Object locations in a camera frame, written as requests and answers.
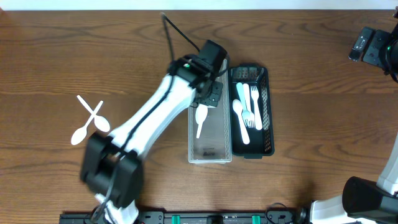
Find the white wall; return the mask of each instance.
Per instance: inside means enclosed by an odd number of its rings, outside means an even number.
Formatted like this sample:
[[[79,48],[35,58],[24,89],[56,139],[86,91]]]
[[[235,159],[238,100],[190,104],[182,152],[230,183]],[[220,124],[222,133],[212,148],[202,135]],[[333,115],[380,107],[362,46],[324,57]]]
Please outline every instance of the white wall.
[[[394,9],[398,0],[0,0],[3,10]]]

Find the spoon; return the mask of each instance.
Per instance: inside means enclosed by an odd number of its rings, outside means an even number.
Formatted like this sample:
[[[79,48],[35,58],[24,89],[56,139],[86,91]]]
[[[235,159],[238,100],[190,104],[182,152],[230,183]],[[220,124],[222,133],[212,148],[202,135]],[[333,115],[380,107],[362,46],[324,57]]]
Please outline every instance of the spoon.
[[[93,110],[88,106],[86,101],[80,96],[77,95],[77,98],[79,99],[80,103],[90,112],[91,114],[94,115],[94,124],[95,126],[103,132],[108,132],[111,129],[111,126],[109,125],[109,122],[106,118],[103,116],[98,116],[96,113],[93,112]]]
[[[207,106],[199,104],[197,108],[197,112],[195,113],[195,119],[198,123],[198,132],[197,132],[197,138],[200,136],[201,132],[201,127],[203,125],[203,122],[206,120],[207,117]]]
[[[243,123],[243,119],[242,119],[242,111],[243,111],[242,103],[239,100],[234,100],[234,101],[232,101],[232,108],[234,109],[234,111],[237,114],[238,119],[239,119],[239,126],[241,127],[242,141],[244,144],[249,144],[250,139],[249,139],[248,131],[246,130],[244,123]]]
[[[75,133],[73,133],[72,139],[70,140],[70,142],[75,146],[79,143],[82,142],[82,140],[86,137],[87,135],[87,126],[88,124],[91,122],[91,120],[94,118],[94,115],[100,110],[102,104],[104,103],[104,101],[100,101],[97,105],[97,107],[94,109],[94,112],[91,114],[91,116],[88,118],[88,121],[86,122],[86,124],[77,129],[75,131]]]

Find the black basket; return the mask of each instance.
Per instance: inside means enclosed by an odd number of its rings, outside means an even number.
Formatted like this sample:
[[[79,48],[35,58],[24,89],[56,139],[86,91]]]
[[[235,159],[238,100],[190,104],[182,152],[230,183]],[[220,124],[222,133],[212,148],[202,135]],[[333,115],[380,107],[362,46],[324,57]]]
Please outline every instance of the black basket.
[[[242,64],[238,67],[230,68],[228,75],[232,153],[235,156],[243,156],[245,159],[261,159],[263,156],[273,155],[275,147],[267,69],[256,64]],[[239,99],[236,89],[236,84],[239,82],[247,83],[249,86],[255,85],[259,90],[258,104],[262,118],[262,129],[246,128],[250,138],[250,143],[247,145],[242,142],[239,120],[232,109],[232,101]],[[251,108],[253,111],[254,104],[252,99]]]

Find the spoon in container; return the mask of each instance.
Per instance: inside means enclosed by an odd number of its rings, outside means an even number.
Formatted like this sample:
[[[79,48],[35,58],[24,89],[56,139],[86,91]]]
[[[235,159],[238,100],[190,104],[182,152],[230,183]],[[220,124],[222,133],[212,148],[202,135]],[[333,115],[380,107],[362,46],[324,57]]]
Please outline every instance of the spoon in container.
[[[198,123],[198,132],[197,132],[197,138],[200,137],[200,132],[201,132],[201,127],[203,125],[203,122],[206,120],[207,117],[207,106],[199,104],[197,107],[197,112],[195,113],[195,119]]]

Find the plastic cutlery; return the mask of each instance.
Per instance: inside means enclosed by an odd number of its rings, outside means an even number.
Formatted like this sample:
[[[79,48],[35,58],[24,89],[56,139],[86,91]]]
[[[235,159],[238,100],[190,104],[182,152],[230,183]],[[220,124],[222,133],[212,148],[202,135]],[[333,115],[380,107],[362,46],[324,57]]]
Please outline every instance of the plastic cutlery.
[[[100,108],[101,108],[101,106],[102,106],[103,103],[104,103],[104,102],[101,100],[101,101],[98,103],[97,107],[94,109],[94,112],[93,112],[93,113],[90,115],[90,117],[88,118],[86,124],[85,124],[83,127],[77,129],[77,130],[73,133],[73,136],[72,136],[72,138],[71,138],[71,140],[70,140],[70,142],[71,142],[72,145],[77,145],[77,144],[81,143],[82,140],[86,137],[86,135],[87,135],[87,126],[88,126],[88,124],[91,122],[91,120],[94,119],[94,115],[100,110]]]
[[[208,112],[207,106],[199,104],[199,106],[197,107],[197,112],[195,113],[195,119],[198,123],[197,138],[200,137],[201,127],[203,125],[203,122],[206,120],[207,112]]]
[[[232,108],[234,109],[234,111],[239,119],[239,126],[241,128],[242,141],[244,144],[249,144],[250,139],[249,139],[248,131],[246,130],[246,127],[244,126],[243,119],[242,119],[242,110],[243,110],[242,103],[239,100],[234,100],[234,101],[232,101]]]
[[[250,105],[250,89],[247,83],[243,84],[244,99],[246,100],[246,107],[250,112],[249,128],[254,128],[254,113],[251,111]]]
[[[257,89],[256,86],[251,87],[251,98],[254,101],[254,122],[256,124],[256,129],[261,130],[262,129],[262,121],[261,121],[261,115],[259,111],[259,90]]]
[[[243,84],[242,83],[237,83],[236,84],[236,89],[238,91],[239,99],[241,100],[241,104],[243,107],[243,112],[242,112],[242,119],[244,121],[244,125],[248,128],[250,128],[250,112],[246,108],[246,100],[244,99],[244,92],[243,92]]]
[[[80,95],[77,95],[77,98],[79,99],[80,103],[82,103],[82,105],[88,110],[88,112],[94,115],[95,126],[100,131],[108,132],[111,129],[108,120],[103,116],[98,116],[96,113],[94,113],[94,111],[90,108],[90,106],[88,106],[88,103]]]

